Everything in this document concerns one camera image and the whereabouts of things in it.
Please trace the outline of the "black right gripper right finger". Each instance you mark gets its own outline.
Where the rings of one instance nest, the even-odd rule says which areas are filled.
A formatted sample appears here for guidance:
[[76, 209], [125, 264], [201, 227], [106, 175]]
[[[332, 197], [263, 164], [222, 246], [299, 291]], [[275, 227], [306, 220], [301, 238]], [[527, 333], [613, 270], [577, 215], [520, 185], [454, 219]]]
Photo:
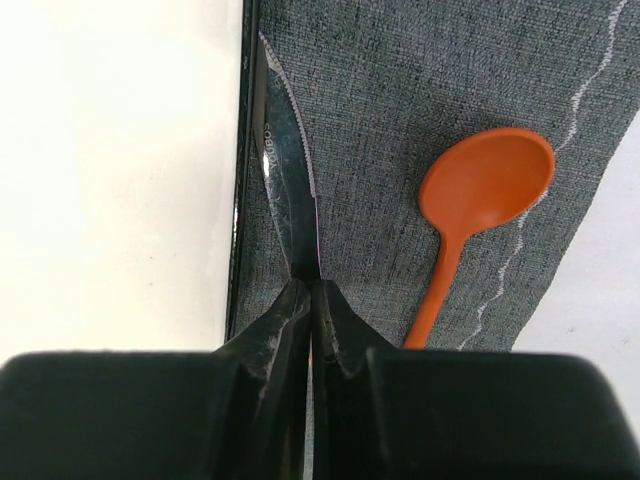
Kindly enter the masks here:
[[317, 479], [635, 479], [605, 377], [566, 355], [404, 350], [312, 289]]

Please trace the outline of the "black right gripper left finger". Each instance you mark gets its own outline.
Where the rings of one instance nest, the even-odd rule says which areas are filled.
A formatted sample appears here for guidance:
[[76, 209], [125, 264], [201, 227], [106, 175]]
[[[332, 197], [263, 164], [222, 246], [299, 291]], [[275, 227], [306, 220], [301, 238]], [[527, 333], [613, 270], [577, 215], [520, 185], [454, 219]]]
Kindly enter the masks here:
[[1, 370], [5, 479], [299, 479], [311, 295], [217, 350], [41, 352]]

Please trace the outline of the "orange plastic spoon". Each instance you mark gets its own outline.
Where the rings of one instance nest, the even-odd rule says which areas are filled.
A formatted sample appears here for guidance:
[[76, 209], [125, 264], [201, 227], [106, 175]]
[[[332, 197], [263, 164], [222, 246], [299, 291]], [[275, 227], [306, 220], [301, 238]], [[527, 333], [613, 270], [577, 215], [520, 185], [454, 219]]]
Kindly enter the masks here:
[[426, 173], [418, 206], [440, 235], [436, 265], [404, 341], [422, 349], [453, 283], [465, 242], [525, 213], [551, 183], [555, 158], [541, 135], [496, 128], [450, 147]]

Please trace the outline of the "silver table knife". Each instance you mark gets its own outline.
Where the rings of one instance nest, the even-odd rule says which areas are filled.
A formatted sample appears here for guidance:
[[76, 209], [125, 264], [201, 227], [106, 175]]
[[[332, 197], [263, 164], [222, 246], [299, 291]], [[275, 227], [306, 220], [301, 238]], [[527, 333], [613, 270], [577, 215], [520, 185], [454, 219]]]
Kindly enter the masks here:
[[291, 277], [321, 277], [318, 205], [309, 141], [275, 51], [258, 34], [252, 130], [272, 220]]

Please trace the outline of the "white rectangular plate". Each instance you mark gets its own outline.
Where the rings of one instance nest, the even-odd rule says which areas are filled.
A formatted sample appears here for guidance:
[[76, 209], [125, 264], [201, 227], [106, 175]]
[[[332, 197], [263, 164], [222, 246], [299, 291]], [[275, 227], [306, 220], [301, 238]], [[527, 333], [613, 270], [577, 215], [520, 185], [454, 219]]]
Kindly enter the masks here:
[[1, 5], [1, 356], [212, 350], [239, 1]]

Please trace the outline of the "grey cloth placemat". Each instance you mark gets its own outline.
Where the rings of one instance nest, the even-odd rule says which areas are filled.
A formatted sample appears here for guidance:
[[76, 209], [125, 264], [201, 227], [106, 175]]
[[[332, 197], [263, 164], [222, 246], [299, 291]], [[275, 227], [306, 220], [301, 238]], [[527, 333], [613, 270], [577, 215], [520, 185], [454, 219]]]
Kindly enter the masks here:
[[308, 137], [322, 272], [392, 343], [437, 256], [416, 203], [435, 159], [496, 127], [549, 141], [546, 197], [466, 244], [428, 341], [510, 350], [638, 112], [638, 3], [264, 1], [259, 27]]

